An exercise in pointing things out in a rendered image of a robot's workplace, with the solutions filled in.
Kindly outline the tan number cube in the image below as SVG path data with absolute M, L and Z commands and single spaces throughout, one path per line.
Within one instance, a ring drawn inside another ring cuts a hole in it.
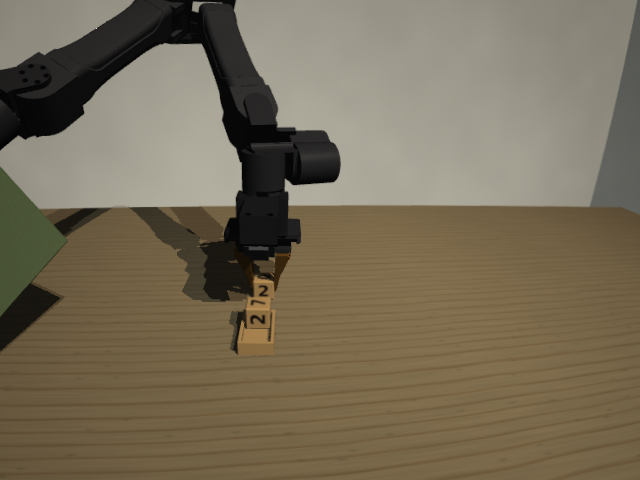
M 274 299 L 274 273 L 254 273 L 253 297 Z
M 248 297 L 245 307 L 247 329 L 269 329 L 271 321 L 271 298 Z

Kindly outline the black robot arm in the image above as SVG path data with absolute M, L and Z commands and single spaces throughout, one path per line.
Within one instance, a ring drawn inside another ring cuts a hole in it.
M 221 3 L 204 3 L 195 12 L 193 2 Z M 287 191 L 273 197 L 267 192 L 284 189 L 285 179 L 292 185 L 335 182 L 341 161 L 325 131 L 277 127 L 278 105 L 248 54 L 235 3 L 134 0 L 77 41 L 0 70 L 0 150 L 18 135 L 26 140 L 64 131 L 104 83 L 153 47 L 202 44 L 228 139 L 242 162 L 242 188 L 258 192 L 258 197 L 237 193 L 240 246 L 244 257 L 269 261 L 278 236 L 288 235 L 289 197 Z

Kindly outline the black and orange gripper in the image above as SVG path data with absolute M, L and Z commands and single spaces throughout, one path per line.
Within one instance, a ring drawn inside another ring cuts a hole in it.
M 242 193 L 258 197 L 258 192 L 242 188 Z M 285 193 L 285 188 L 278 191 L 267 192 L 267 197 L 279 196 Z M 230 218 L 224 231 L 224 242 L 235 241 L 234 256 L 247 276 L 251 291 L 253 291 L 254 260 L 244 257 L 243 247 L 240 246 L 240 237 L 237 235 L 236 218 Z M 301 227 L 299 219 L 288 219 L 288 235 L 278 236 L 278 247 L 275 247 L 275 273 L 274 291 L 277 290 L 281 273 L 291 257 L 291 242 L 301 243 Z

